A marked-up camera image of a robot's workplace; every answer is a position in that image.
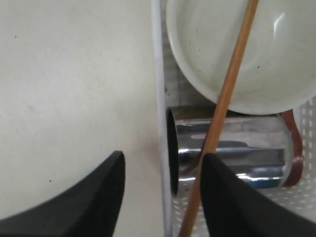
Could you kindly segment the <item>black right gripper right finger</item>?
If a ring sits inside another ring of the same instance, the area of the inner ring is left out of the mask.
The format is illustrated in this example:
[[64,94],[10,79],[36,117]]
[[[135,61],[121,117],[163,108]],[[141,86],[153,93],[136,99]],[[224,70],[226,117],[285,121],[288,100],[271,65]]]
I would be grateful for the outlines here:
[[204,156],[200,196],[212,237],[314,237],[316,224],[240,180],[215,154]]

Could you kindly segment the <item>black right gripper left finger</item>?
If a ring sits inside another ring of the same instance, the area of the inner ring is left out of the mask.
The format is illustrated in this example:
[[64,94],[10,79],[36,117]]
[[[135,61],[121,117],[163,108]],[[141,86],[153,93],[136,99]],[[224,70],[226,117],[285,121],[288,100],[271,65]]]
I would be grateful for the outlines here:
[[60,195],[0,221],[2,237],[112,237],[125,191],[125,157],[114,151]]

